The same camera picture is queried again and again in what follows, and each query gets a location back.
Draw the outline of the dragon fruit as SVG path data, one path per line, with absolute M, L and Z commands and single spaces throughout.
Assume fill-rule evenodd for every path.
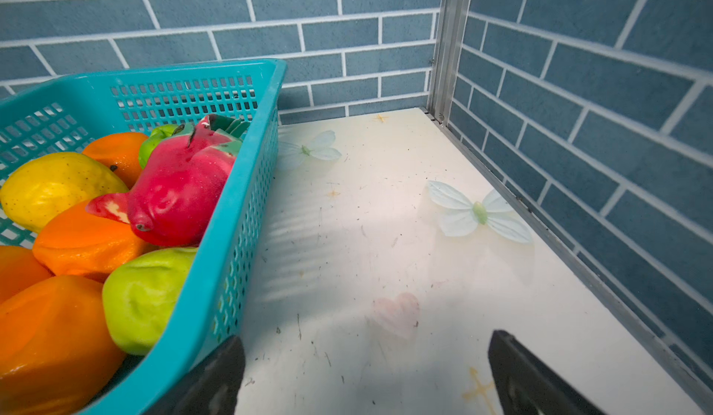
M 153 150 L 130 192 L 102 195 L 85 210 L 128 225 L 148 244 L 199 245 L 249 127 L 217 114 L 178 127 Z

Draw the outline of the orange persimmon block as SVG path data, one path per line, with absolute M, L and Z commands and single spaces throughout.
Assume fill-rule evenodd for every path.
M 41 281 L 1 305 L 1 411 L 72 414 L 111 381 L 126 353 L 113 342 L 102 284 Z
M 20 246 L 1 247 L 0 303 L 23 290 L 50 279 L 53 274 L 40 264 L 30 249 Z

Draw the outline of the yellow lemon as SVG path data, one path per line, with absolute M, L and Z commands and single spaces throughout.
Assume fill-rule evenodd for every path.
M 104 194 L 127 192 L 104 164 L 81 154 L 50 153 L 15 170 L 1 189 L 1 205 L 14 223 L 39 233 L 67 209 Z

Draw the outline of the green pear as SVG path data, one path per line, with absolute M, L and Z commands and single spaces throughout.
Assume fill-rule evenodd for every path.
M 145 356 L 171 318 L 198 249 L 166 248 L 141 255 L 115 270 L 102 290 L 113 342 L 133 356 Z

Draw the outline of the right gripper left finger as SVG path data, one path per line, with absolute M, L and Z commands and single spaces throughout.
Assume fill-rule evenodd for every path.
M 230 335 L 146 413 L 232 415 L 238 403 L 245 367 L 241 337 Z

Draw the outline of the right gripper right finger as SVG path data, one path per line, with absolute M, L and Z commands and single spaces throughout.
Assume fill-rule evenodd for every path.
M 506 415 L 603 415 L 508 331 L 492 333 L 488 361 Z

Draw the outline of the orange fruit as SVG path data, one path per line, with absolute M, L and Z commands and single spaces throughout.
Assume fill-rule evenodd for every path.
M 112 134 L 91 142 L 82 153 L 107 166 L 131 189 L 142 173 L 139 150 L 147 139 L 137 132 Z
M 120 266 L 156 249 L 128 225 L 87 213 L 86 205 L 55 216 L 35 240 L 35 259 L 54 275 L 104 282 Z

